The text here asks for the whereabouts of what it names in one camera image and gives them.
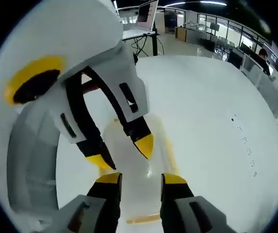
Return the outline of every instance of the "person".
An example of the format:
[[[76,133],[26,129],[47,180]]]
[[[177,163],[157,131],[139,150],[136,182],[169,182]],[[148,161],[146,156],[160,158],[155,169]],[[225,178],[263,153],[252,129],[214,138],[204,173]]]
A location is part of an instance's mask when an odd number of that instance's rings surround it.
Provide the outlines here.
[[[268,64],[266,63],[266,60],[267,60],[267,57],[268,57],[267,51],[266,51],[265,49],[261,49],[260,52],[259,52],[259,57],[260,57],[261,59],[257,59],[256,62],[257,62],[261,67],[263,67],[264,73],[267,74],[268,76],[270,76],[269,66],[268,66]]]

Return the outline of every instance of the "desk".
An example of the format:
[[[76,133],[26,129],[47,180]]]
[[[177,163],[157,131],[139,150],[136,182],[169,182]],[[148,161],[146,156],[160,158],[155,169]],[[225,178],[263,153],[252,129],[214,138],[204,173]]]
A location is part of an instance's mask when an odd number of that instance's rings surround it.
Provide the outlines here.
[[[140,29],[127,30],[123,32],[123,41],[150,36],[152,38],[153,56],[157,56],[157,35],[157,29],[155,29],[155,31],[152,32],[145,32]]]
[[[226,214],[237,232],[260,232],[278,207],[278,126],[256,87],[232,64],[206,57],[140,58],[136,69],[193,193]],[[115,113],[100,91],[90,94],[86,105],[103,133]],[[98,175],[76,153],[61,137],[56,179],[63,203],[86,194]],[[119,224],[125,227],[123,219]],[[155,224],[160,232],[161,222]]]

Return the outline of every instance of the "ceiling light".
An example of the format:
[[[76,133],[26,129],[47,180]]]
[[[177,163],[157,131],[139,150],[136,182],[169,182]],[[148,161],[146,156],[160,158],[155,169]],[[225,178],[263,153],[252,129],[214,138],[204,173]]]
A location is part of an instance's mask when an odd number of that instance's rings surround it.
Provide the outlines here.
[[[200,1],[200,2],[201,2],[201,3],[210,3],[210,4],[216,4],[216,5],[227,6],[226,3],[218,2],[218,1]]]
[[[185,2],[184,2],[184,1],[182,1],[182,2],[176,2],[176,3],[172,3],[172,4],[169,4],[169,5],[166,5],[166,6],[164,6],[164,7],[175,6],[175,5],[181,5],[181,4],[185,4]]]

